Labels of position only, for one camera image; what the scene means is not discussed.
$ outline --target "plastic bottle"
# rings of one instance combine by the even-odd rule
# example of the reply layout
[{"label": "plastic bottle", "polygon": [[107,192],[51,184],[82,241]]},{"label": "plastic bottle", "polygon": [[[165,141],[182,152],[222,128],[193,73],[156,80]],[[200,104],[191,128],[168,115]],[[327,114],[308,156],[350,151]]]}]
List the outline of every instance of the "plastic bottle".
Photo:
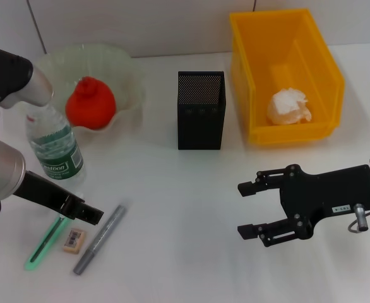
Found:
[{"label": "plastic bottle", "polygon": [[67,119],[53,106],[28,107],[27,137],[45,173],[74,192],[85,179],[83,157]]}]

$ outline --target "red object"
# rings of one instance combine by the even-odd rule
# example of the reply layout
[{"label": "red object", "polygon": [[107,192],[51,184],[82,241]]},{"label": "red object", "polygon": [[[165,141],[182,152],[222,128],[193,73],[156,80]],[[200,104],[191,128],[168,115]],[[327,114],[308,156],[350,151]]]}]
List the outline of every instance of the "red object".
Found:
[{"label": "red object", "polygon": [[66,116],[74,126],[100,129],[116,113],[115,97],[102,81],[84,77],[78,82],[66,104]]}]

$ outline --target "yellow plastic box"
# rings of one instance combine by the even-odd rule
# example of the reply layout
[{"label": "yellow plastic box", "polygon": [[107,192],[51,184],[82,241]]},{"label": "yellow plastic box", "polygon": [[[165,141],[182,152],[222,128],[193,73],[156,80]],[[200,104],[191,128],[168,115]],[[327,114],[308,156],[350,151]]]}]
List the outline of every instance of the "yellow plastic box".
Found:
[{"label": "yellow plastic box", "polygon": [[[259,145],[329,136],[339,125],[344,81],[308,9],[232,13],[231,77],[248,140]],[[266,116],[272,96],[306,94],[311,122],[277,126]]]}]

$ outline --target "marker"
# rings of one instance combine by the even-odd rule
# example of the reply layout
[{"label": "marker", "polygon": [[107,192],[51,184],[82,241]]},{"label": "marker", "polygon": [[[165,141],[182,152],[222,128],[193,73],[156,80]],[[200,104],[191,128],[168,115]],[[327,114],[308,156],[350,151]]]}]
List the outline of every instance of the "marker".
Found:
[{"label": "marker", "polygon": [[84,252],[83,256],[74,267],[73,272],[76,275],[80,275],[84,272],[85,268],[88,264],[90,264],[91,260],[95,257],[98,253],[100,248],[104,245],[108,237],[111,235],[112,231],[115,229],[117,224],[121,221],[122,217],[126,213],[126,208],[122,205],[119,205],[113,214],[109,217],[108,221],[104,224],[101,228],[99,233],[95,236],[94,240]]}]

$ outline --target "eraser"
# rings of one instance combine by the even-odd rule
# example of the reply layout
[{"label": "eraser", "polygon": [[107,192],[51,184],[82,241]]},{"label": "eraser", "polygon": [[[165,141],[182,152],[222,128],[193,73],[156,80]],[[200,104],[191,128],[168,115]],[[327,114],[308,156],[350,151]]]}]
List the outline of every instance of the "eraser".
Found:
[{"label": "eraser", "polygon": [[63,251],[71,254],[78,254],[85,240],[86,232],[81,229],[71,229],[70,234],[64,243]]}]

